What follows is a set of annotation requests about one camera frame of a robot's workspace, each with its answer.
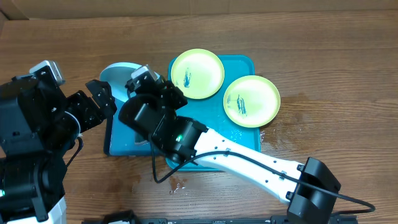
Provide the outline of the light blue plate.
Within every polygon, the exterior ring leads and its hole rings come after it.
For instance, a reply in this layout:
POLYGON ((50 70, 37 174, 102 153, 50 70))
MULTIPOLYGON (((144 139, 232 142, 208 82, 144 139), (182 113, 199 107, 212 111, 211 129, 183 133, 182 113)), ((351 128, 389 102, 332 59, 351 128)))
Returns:
POLYGON ((125 84, 131 79, 131 73, 142 65, 131 62, 117 62, 107 66, 100 74, 99 80, 108 82, 115 99, 126 102, 128 100, 125 84))

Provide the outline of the dark green sponge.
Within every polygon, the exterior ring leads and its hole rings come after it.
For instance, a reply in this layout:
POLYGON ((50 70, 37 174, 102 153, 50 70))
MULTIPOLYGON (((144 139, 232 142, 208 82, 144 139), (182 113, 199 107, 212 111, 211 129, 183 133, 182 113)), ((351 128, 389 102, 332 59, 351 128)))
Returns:
POLYGON ((148 143, 148 140, 144 139, 144 137, 141 136, 140 134, 136 133, 134 135, 134 144, 135 145, 141 146, 141 145, 144 145, 144 144, 147 144, 147 143, 148 143))

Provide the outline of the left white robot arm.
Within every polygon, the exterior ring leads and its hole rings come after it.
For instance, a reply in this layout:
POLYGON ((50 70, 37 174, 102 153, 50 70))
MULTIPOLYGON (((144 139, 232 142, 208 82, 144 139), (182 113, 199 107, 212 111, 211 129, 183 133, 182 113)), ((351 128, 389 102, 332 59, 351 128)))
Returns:
POLYGON ((62 83, 46 65, 1 85, 1 223, 52 220, 65 201, 65 153, 116 112, 109 83, 86 83, 92 96, 65 96, 62 83))

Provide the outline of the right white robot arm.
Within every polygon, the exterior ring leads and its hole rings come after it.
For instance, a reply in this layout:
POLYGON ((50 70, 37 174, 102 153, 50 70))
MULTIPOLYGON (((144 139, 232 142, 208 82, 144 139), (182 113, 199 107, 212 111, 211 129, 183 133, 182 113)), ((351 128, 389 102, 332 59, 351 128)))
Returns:
POLYGON ((305 164, 267 156, 235 143, 176 110, 187 104, 170 81, 128 81, 130 96, 119 120, 150 142, 152 150, 184 166, 212 167, 251 182, 289 207, 293 223, 328 223, 340 183, 321 161, 305 164))

